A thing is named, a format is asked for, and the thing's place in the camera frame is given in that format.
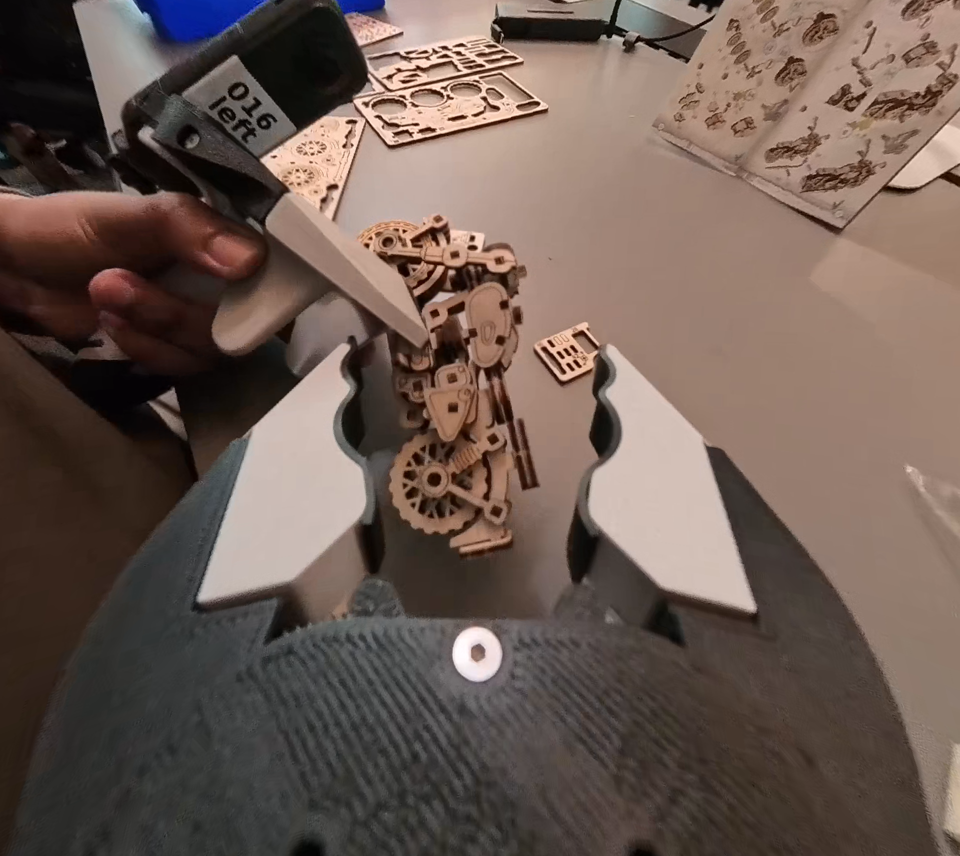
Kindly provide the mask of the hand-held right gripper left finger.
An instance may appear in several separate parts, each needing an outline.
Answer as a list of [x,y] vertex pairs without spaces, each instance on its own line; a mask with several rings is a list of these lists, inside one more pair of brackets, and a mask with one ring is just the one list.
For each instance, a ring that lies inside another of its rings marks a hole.
[[346,613],[378,573],[376,477],[360,453],[361,352],[343,343],[244,436],[196,607],[278,600],[296,623]]

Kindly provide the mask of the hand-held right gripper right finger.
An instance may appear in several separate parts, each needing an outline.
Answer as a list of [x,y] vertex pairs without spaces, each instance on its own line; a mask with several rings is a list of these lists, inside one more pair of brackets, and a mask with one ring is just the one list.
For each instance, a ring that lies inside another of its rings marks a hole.
[[603,616],[652,629],[673,607],[759,613],[702,433],[612,344],[600,348],[566,552]]

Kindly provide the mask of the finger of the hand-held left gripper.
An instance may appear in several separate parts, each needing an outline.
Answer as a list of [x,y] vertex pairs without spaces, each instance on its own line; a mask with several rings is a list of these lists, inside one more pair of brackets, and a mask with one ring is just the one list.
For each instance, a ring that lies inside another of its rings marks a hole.
[[410,346],[426,346],[422,312],[402,275],[315,206],[284,194],[268,215],[265,230],[270,242],[304,264],[327,290],[349,299]]
[[287,367],[305,377],[338,347],[366,346],[385,333],[384,324],[340,293],[327,293],[301,312],[287,344]]

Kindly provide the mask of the wooden motorcycle model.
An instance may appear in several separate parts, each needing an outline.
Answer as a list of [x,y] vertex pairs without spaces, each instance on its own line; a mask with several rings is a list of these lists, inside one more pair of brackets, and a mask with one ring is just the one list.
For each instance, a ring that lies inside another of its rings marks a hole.
[[457,230],[441,214],[387,220],[359,242],[402,278],[427,340],[390,339],[391,381],[412,435],[390,465],[390,502],[413,531],[446,538],[462,558],[513,543],[511,479],[539,479],[506,373],[520,344],[526,268],[505,242]]

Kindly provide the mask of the grey desk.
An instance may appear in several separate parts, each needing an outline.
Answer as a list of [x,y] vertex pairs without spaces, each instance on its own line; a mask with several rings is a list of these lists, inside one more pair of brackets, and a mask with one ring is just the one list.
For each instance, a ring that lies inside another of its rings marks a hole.
[[510,396],[540,487],[510,550],[463,560],[384,509],[384,572],[415,615],[535,617],[568,582],[594,459],[588,378],[531,345],[588,322],[722,448],[831,580],[906,727],[938,850],[958,742],[958,572],[906,475],[958,485],[958,189],[875,198],[840,235],[652,128],[686,65],[618,42],[518,43],[548,112],[413,146],[369,127],[344,229],[440,213],[527,267]]

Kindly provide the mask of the person's left hand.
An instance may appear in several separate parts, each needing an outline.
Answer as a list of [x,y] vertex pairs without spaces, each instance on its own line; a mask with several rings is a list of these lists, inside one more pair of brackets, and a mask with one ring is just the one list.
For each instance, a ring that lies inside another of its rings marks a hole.
[[2,327],[68,344],[102,331],[147,373],[194,375],[218,355],[215,308],[156,279],[181,265],[239,282],[265,254],[258,233],[188,194],[3,193]]

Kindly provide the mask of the small wooden puzzle sheet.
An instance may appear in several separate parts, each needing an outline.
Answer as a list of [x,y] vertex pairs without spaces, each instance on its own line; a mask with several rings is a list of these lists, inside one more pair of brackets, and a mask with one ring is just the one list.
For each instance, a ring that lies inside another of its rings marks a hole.
[[397,39],[403,35],[403,29],[401,27],[366,13],[346,13],[344,19],[354,39],[361,48]]

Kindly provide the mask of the wooden sheet with narrow cutouts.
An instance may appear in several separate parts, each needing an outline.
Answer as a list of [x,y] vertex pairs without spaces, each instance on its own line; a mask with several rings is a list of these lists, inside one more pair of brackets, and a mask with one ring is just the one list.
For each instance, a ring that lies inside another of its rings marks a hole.
[[380,91],[397,93],[432,83],[473,78],[521,66],[520,55],[484,36],[371,54],[368,75]]

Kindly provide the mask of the wooden sheet with gears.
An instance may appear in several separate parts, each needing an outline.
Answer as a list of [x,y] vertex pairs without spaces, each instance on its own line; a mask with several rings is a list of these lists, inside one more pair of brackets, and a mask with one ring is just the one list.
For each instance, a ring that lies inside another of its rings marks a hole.
[[260,161],[291,193],[333,222],[365,129],[363,118],[321,118]]

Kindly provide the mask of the wooden sheet with round holes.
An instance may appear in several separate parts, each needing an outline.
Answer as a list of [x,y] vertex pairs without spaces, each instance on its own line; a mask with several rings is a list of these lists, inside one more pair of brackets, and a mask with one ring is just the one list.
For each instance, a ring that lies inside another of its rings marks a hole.
[[501,70],[371,92],[353,106],[389,148],[544,115],[548,104]]

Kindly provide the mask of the wooden keypad-shaped puzzle piece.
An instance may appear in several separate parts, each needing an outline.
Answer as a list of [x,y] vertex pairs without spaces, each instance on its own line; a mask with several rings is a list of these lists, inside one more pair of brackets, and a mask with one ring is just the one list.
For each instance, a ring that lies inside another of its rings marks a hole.
[[534,355],[561,385],[594,371],[601,344],[588,322],[567,327],[534,343]]

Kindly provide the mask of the person's brown clothing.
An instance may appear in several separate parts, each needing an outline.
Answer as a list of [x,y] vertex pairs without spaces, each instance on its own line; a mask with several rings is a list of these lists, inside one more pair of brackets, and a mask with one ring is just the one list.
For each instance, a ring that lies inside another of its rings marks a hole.
[[102,415],[37,357],[1,345],[1,841],[44,712],[120,572],[192,486],[186,444],[147,405]]

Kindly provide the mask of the long black adapter box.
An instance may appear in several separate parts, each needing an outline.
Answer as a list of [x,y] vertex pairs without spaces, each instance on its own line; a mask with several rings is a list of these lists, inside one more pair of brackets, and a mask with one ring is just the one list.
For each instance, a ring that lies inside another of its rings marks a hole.
[[573,9],[500,2],[489,32],[498,44],[505,40],[594,43],[607,35],[607,27],[607,18],[581,15]]

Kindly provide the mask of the white stand base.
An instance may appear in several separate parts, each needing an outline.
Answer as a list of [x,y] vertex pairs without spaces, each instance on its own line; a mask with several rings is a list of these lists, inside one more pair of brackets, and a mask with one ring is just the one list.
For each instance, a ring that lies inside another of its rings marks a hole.
[[959,166],[959,128],[946,125],[887,184],[897,191],[919,190]]

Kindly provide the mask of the printed instruction sheet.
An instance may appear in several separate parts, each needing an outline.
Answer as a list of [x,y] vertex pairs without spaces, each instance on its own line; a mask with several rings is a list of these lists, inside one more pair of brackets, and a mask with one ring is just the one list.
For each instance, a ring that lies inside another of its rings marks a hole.
[[958,104],[958,0],[725,0],[653,128],[842,229]]

